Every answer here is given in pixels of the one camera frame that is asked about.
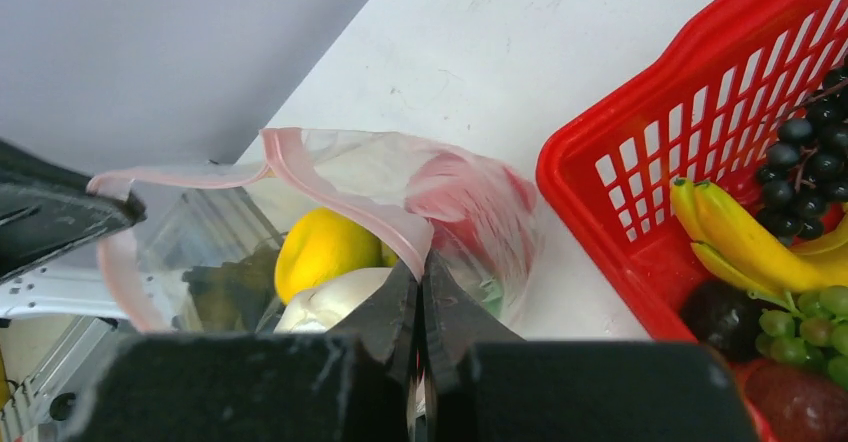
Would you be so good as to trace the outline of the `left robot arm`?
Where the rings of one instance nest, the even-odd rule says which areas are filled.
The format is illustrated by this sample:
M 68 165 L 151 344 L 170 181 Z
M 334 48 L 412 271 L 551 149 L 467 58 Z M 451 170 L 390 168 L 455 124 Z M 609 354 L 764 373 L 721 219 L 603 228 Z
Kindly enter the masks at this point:
M 1 144 L 1 324 L 41 315 L 124 318 L 96 270 L 56 260 L 146 218 L 134 194 L 88 193 L 87 175 Z

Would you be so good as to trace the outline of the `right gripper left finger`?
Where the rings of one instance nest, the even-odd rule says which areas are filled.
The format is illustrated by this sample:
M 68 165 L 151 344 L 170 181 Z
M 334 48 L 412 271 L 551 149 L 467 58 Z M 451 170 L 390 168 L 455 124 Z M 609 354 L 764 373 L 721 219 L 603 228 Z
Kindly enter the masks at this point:
M 150 334 L 78 400 L 72 441 L 410 441 L 418 284 L 404 265 L 324 333 Z

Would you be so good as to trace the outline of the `clear zip top bag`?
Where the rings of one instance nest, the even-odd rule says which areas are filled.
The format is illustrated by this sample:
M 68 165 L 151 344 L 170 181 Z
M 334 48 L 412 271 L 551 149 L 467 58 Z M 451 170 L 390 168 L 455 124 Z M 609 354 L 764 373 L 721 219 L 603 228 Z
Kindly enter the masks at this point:
M 142 332 L 317 331 L 371 296 L 390 270 L 415 279 L 439 254 L 503 322 L 520 314 L 543 246 L 535 185 L 509 166 L 397 132 L 265 129 L 239 165 L 107 172 L 91 194 L 136 184 L 181 200 L 157 233 L 106 238 L 106 287 Z

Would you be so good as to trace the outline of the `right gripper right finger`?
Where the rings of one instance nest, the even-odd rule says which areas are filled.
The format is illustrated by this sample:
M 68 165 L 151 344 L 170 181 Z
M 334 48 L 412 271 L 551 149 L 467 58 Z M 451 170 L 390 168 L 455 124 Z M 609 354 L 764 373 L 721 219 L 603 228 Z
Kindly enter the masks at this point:
M 455 281 L 421 280 L 431 441 L 755 441 L 724 364 L 691 343 L 528 341 Z

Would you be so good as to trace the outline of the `yellow banana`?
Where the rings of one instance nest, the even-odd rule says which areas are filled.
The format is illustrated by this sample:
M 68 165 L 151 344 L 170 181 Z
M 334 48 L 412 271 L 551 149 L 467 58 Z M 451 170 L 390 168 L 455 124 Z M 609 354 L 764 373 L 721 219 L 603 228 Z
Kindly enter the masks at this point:
M 391 267 L 397 254 L 356 222 L 314 209 L 290 229 L 278 254 L 274 288 L 284 304 L 301 291 L 362 268 Z

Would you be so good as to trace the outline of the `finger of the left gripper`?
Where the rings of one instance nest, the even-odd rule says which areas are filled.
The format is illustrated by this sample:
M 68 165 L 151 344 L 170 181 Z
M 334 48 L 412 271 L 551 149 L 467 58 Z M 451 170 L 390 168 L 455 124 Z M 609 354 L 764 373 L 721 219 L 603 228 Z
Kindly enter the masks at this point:
M 146 219 L 135 195 L 87 192 L 90 177 L 1 142 L 1 282 Z

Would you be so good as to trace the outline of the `white green napa cabbage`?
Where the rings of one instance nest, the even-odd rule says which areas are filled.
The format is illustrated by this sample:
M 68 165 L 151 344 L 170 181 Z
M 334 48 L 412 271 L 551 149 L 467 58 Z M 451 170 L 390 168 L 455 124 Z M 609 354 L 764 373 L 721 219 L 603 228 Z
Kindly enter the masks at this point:
M 323 333 L 350 315 L 386 281 L 390 268 L 362 268 L 296 294 L 273 332 Z

